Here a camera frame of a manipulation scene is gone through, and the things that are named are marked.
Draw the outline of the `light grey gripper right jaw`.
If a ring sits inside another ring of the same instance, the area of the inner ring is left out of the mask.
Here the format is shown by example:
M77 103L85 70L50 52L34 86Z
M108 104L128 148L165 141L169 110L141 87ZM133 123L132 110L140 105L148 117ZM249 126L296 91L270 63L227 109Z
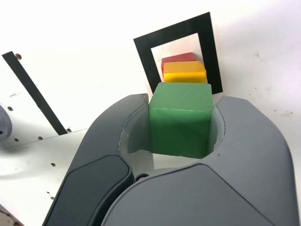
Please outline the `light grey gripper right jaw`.
M214 108L213 151L192 165L136 182L104 226L291 226L293 161L275 124L249 101Z

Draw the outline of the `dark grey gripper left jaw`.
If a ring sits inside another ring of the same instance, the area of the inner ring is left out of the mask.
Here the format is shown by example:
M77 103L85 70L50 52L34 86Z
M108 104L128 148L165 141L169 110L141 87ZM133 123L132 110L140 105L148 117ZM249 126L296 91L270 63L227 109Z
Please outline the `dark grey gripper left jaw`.
M136 176L154 169L151 149L148 95L114 103L87 130L43 224L99 226Z

